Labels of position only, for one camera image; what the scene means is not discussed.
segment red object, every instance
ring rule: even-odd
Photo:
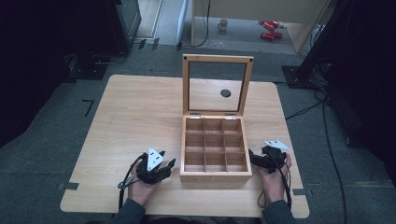
[[[265,21],[262,25],[271,32],[275,30],[275,26],[270,21]]]
[[[274,38],[278,38],[278,39],[282,38],[283,36],[283,34],[280,32],[272,32],[271,35],[273,35]]]
[[[274,36],[272,34],[267,34],[265,32],[262,32],[261,38],[268,39],[268,40],[273,40]]]
[[[275,28],[279,27],[279,22],[277,22],[277,21],[270,21],[270,22],[271,22],[271,24],[273,24],[273,26]]]

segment person's left hand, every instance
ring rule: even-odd
[[[140,165],[140,162],[136,164],[134,169],[131,171],[132,174],[136,174],[137,167]],[[134,177],[132,182],[135,182],[139,180],[137,176]],[[135,202],[139,203],[140,205],[144,206],[149,199],[151,198],[152,194],[154,191],[157,189],[158,185],[161,182],[155,184],[155,185],[150,185],[150,184],[145,184],[143,181],[138,181],[134,184],[131,184],[128,186],[128,198],[134,200]]]

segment black equipment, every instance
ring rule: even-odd
[[[248,150],[250,162],[253,165],[260,166],[268,170],[268,174],[273,173],[277,167],[282,168],[285,164],[286,153],[281,152],[279,148],[275,147],[262,147],[263,156],[254,155],[252,150]]]
[[[148,154],[145,152],[143,154],[143,161],[137,167],[136,175],[145,184],[155,185],[156,183],[162,181],[163,179],[169,177],[172,174],[172,167],[175,166],[176,159],[169,161],[168,165],[160,169],[159,164],[154,169],[148,171]]]
[[[165,151],[160,152],[161,156],[163,156],[164,154],[165,154]],[[142,162],[137,167],[136,174],[132,174],[130,176],[132,169],[134,169],[137,162],[140,160],[142,160]],[[149,154],[144,152],[142,155],[140,155],[134,161],[134,163],[132,163],[131,167],[129,168],[128,172],[125,175],[124,180],[118,184],[118,188],[120,189],[119,209],[122,208],[124,191],[126,188],[128,188],[128,186],[130,186],[131,184],[133,184],[137,181],[140,181],[140,180],[143,181],[143,183],[150,184],[150,185],[154,185],[154,184],[164,180],[165,178],[169,177],[172,174],[171,169],[172,169],[172,167],[175,166],[176,159],[172,159],[171,161],[169,161],[167,166],[165,166],[161,169],[160,169],[161,163],[159,163],[155,168],[151,169],[150,171],[148,171],[148,169],[147,169],[148,161],[149,161]],[[133,179],[136,175],[139,178],[139,180],[136,180],[135,182],[133,182]]]
[[[288,185],[288,181],[286,181],[286,177],[283,175],[281,168],[285,165],[286,152],[282,152],[279,148],[275,147],[262,147],[263,156],[254,155],[252,150],[248,150],[248,154],[250,157],[250,162],[253,165],[262,167],[268,170],[268,174],[273,173],[275,170],[280,172],[283,185],[285,186],[286,197],[288,198],[288,207],[291,209],[291,195],[290,195],[290,187]]]

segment wrist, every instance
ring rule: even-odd
[[[266,200],[268,203],[274,203],[274,202],[283,200],[283,196],[267,194]]]

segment gray carpet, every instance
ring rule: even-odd
[[[252,55],[252,81],[284,81],[281,65],[299,65],[304,56],[150,46],[107,68],[102,81],[78,80],[61,84],[36,116],[30,128],[0,150],[0,223],[85,223],[109,220],[109,214],[64,213],[64,195],[57,189],[73,172],[78,154],[92,123],[108,78],[114,74],[182,77],[182,53]],[[313,105],[313,91],[278,90],[286,116]],[[89,103],[91,112],[85,117]],[[394,223],[396,190],[381,161],[364,148],[345,146],[345,134],[330,105],[324,107],[334,159],[346,195],[348,223]],[[308,191],[310,216],[298,223],[343,223],[343,202],[338,179],[326,143],[322,108],[288,119],[304,188]]]

